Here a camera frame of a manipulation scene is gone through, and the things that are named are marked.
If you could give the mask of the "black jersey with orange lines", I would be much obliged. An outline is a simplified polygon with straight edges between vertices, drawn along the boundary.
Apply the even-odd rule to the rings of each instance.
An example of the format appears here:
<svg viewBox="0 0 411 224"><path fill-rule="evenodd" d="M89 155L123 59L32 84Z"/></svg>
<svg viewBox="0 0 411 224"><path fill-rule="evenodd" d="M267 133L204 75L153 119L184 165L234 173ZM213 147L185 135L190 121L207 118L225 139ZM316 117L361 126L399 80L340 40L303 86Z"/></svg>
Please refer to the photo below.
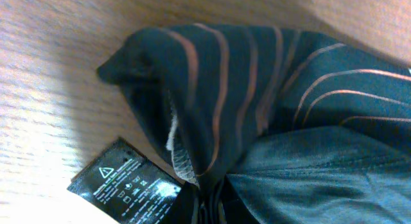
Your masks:
<svg viewBox="0 0 411 224"><path fill-rule="evenodd" d="M409 223L410 69L320 33L145 28L97 70L120 138L69 186L119 223Z"/></svg>

